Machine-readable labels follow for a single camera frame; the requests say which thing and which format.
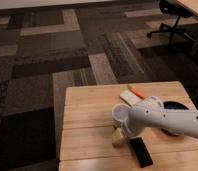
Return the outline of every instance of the paper cup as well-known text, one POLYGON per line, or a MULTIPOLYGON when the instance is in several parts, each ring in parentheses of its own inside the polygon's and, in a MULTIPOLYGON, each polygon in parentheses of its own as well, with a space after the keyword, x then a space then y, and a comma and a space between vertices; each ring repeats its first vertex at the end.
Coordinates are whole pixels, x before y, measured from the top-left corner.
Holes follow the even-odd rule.
POLYGON ((121 127, 121 123, 129 112, 130 107, 125 104, 117 104, 112 108, 112 117, 116 128, 121 127))

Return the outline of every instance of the wooden table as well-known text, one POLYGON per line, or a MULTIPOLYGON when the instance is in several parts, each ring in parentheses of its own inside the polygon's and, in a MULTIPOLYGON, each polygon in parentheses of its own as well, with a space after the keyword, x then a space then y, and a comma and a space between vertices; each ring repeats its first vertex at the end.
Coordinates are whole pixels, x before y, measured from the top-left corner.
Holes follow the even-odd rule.
MULTIPOLYGON (((192 12, 196 18, 198 18, 198 0, 176 0, 178 4, 192 12)), ((198 50, 198 38, 195 41, 192 49, 190 50, 190 55, 194 56, 198 50)))
MULTIPOLYGON (((133 84, 145 95, 178 101, 195 109, 180 82, 133 84)), ((68 88, 66 93, 60 171, 197 170, 198 140, 172 137, 146 128, 141 136, 154 165, 141 169, 127 145, 113 148, 111 108, 123 103, 119 94, 127 85, 68 88)))

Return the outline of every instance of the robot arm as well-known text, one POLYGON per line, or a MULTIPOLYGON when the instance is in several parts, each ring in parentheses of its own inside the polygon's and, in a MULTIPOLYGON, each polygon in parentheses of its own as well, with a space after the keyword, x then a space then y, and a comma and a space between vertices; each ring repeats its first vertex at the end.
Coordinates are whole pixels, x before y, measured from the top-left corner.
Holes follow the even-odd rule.
POLYGON ((149 97, 132 106, 122 122, 123 133, 133 138, 145 127, 157 127, 170 132, 198 138, 198 110, 164 109, 158 97, 149 97))

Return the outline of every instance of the chair wheel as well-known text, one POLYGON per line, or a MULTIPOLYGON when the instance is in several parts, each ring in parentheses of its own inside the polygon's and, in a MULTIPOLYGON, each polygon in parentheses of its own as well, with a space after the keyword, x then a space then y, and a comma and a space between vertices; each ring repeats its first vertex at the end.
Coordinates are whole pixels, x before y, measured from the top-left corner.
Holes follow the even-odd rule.
POLYGON ((152 33, 147 33, 147 37, 151 38, 152 37, 152 33))

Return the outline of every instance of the chair leg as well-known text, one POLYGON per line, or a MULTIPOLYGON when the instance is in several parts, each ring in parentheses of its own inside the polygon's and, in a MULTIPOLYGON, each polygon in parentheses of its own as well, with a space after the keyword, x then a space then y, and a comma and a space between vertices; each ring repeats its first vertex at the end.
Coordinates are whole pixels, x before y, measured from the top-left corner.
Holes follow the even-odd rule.
POLYGON ((164 29, 164 30, 151 31, 151 32, 147 33, 147 37, 151 38, 153 33, 167 33, 167 32, 171 32, 171 31, 172 31, 172 28, 164 29))

